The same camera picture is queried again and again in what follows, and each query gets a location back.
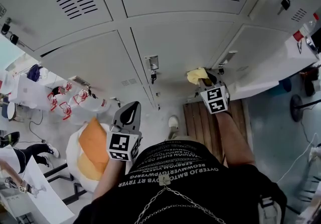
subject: yellow cloth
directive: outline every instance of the yellow cloth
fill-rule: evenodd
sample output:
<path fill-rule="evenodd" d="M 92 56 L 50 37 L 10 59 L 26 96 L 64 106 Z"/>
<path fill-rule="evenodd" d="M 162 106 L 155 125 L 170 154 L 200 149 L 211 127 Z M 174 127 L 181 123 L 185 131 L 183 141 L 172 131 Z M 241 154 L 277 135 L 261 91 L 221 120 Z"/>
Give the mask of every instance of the yellow cloth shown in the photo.
<path fill-rule="evenodd" d="M 98 120 L 93 117 L 79 137 L 79 144 L 84 151 L 77 162 L 78 169 L 87 178 L 99 180 L 109 161 L 106 151 L 107 133 Z"/>
<path fill-rule="evenodd" d="M 208 78 L 207 73 L 204 68 L 198 68 L 187 72 L 187 79 L 190 83 L 195 85 L 199 84 L 199 78 Z"/>

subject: sneaker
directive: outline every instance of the sneaker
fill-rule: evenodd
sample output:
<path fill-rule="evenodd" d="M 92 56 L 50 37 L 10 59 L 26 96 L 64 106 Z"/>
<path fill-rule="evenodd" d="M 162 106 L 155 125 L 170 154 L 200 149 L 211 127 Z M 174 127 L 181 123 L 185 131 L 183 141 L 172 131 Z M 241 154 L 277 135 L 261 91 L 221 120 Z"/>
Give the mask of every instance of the sneaker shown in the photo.
<path fill-rule="evenodd" d="M 52 154 L 56 158 L 59 158 L 59 151 L 57 150 L 57 148 L 53 147 L 51 144 L 47 144 L 47 145 L 49 147 L 49 152 L 48 153 Z"/>
<path fill-rule="evenodd" d="M 179 119 L 176 116 L 171 116 L 169 119 L 169 128 L 179 129 Z"/>
<path fill-rule="evenodd" d="M 46 166 L 47 166 L 48 168 L 54 169 L 54 165 L 52 164 L 52 162 L 50 161 L 50 159 L 48 158 L 48 156 L 45 155 L 45 156 L 42 156 L 42 157 L 46 158 L 46 161 L 47 161 Z"/>

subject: black pants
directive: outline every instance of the black pants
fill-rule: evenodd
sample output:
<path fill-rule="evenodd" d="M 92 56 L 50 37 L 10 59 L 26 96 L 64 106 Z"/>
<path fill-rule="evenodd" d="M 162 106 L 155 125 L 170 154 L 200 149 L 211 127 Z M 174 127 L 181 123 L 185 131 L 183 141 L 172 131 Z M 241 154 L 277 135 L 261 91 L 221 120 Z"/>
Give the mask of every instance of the black pants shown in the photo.
<path fill-rule="evenodd" d="M 28 164 L 31 156 L 33 156 L 36 160 L 36 162 L 39 164 L 47 165 L 47 160 L 45 157 L 38 156 L 40 153 L 50 153 L 51 150 L 47 144 L 35 144 L 29 146 L 27 149 L 14 149 L 16 152 L 16 155 L 19 159 L 20 163 L 20 172 L 23 173 L 25 171 L 26 165 Z"/>

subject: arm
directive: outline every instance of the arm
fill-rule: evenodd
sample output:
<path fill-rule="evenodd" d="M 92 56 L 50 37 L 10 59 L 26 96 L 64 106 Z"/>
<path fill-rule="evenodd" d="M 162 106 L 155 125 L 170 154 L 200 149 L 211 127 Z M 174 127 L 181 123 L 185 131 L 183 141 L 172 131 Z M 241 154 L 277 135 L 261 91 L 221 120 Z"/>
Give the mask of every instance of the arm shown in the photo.
<path fill-rule="evenodd" d="M 104 174 L 94 191 L 93 200 L 101 197 L 119 183 L 120 178 L 125 175 L 125 163 L 109 159 Z"/>
<path fill-rule="evenodd" d="M 231 116 L 226 113 L 216 114 L 223 149 L 229 167 L 252 164 L 255 165 L 254 155 L 242 137 Z"/>
<path fill-rule="evenodd" d="M 4 160 L 0 159 L 1 170 L 5 170 L 14 180 L 17 186 L 25 186 L 25 182 L 19 177 L 16 171 Z"/>

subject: orange cushion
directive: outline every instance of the orange cushion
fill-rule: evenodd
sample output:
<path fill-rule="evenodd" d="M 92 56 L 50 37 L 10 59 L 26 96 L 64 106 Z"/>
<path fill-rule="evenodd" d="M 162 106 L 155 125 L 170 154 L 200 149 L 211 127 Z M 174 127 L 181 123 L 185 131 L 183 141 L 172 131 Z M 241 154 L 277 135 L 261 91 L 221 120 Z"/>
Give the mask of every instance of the orange cushion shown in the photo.
<path fill-rule="evenodd" d="M 95 117 L 91 119 L 78 140 L 87 158 L 99 172 L 104 172 L 109 161 L 106 140 L 107 133 Z"/>
<path fill-rule="evenodd" d="M 99 171 L 95 168 L 94 164 L 88 159 L 85 154 L 82 154 L 77 161 L 77 166 L 80 172 L 91 180 L 99 181 L 101 179 L 103 171 Z"/>

